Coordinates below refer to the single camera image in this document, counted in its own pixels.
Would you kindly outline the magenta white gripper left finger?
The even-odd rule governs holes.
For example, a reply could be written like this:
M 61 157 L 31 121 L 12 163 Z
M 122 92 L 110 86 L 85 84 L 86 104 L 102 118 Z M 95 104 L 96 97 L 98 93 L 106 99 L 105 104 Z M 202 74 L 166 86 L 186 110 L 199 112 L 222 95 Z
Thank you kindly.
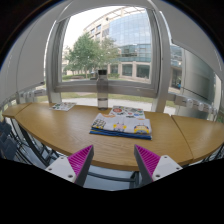
M 46 168 L 46 171 L 79 186 L 83 186 L 93 155 L 94 147 L 92 145 L 87 146 L 68 157 L 58 157 Z

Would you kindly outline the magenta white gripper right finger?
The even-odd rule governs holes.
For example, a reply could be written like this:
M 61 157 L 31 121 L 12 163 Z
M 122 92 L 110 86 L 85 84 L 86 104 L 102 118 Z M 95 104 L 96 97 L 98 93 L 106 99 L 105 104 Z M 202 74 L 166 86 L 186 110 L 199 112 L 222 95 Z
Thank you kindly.
M 134 146 L 134 156 L 142 176 L 142 185 L 148 185 L 182 169 L 168 155 L 159 156 L 139 145 Z

